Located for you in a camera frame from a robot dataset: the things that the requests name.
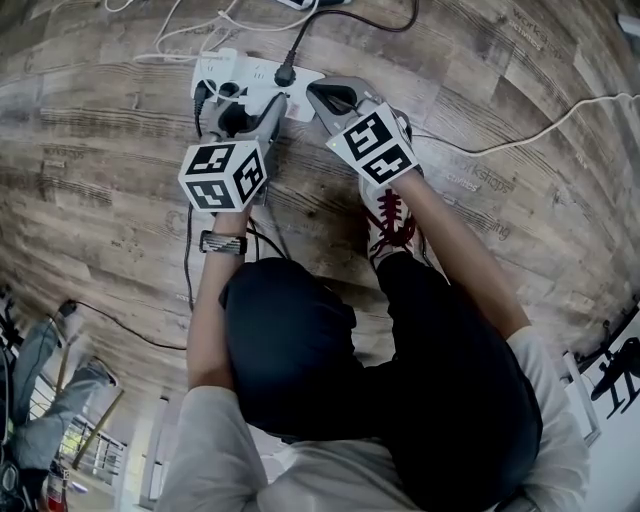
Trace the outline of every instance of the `power strip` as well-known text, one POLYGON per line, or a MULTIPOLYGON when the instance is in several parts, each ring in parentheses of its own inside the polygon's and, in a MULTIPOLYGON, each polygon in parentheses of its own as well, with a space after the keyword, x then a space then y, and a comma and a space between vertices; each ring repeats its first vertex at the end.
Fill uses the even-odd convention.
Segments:
POLYGON ((239 103, 245 106, 249 115, 260 115, 269 101, 279 92, 287 94, 287 113, 289 119, 308 123, 313 119, 315 110, 307 99, 307 86, 325 75, 317 71, 295 67, 296 81, 290 87, 278 87, 273 77, 280 67, 274 62, 246 54, 233 48, 221 48, 217 52, 203 52, 196 63, 191 81, 191 97, 201 80, 211 80, 216 88, 233 82, 240 89, 247 88, 247 94, 240 97, 239 103))

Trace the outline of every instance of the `watch strap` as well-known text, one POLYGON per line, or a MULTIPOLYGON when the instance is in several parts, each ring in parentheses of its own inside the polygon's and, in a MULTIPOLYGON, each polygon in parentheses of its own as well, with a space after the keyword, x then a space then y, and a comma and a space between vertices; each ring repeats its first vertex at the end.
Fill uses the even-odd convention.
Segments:
POLYGON ((203 231, 200 233, 200 252, 222 252, 241 256, 247 253, 247 238, 203 231))

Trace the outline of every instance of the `red shoelace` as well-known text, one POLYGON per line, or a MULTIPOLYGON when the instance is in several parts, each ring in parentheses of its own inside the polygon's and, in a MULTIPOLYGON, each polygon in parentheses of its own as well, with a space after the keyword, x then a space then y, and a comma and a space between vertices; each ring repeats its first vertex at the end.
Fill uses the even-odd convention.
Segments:
POLYGON ((396 221, 402 220, 400 196, 395 194, 393 190, 387 189, 384 195, 378 198, 378 202, 380 203, 378 208, 382 211, 382 221, 367 210, 369 220, 382 231, 382 238, 371 246, 370 258, 373 260, 387 245, 403 247, 407 252, 411 252, 407 248, 407 244, 411 242, 416 231, 416 222, 413 216, 409 215, 400 229, 394 230, 396 221))

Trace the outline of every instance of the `black power plug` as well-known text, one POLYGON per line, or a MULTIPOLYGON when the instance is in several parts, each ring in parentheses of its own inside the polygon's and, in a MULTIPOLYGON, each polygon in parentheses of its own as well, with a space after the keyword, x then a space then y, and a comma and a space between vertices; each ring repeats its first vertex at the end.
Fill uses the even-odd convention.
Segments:
POLYGON ((296 52, 290 51, 278 71, 276 71, 273 81, 278 87, 290 87, 296 81, 296 71, 293 69, 295 58, 296 52))
MULTIPOLYGON (((207 80, 212 89, 215 90, 216 83, 213 80, 207 80)), ((202 114, 202 108, 204 102, 213 96, 213 92, 204 83, 204 80, 200 80, 196 86, 196 92, 193 95, 193 115, 196 121, 196 131, 198 137, 202 137, 202 129, 200 128, 200 114, 202 114)))

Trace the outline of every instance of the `knee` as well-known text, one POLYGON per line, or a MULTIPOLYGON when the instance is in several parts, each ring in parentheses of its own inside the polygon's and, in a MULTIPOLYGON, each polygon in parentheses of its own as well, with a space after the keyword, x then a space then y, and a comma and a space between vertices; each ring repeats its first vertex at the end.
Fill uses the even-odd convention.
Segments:
POLYGON ((226 310, 259 306, 268 308, 276 300, 291 300, 301 283, 313 279, 295 261, 283 258, 266 258, 242 265, 227 283, 220 295, 220 304, 226 310))

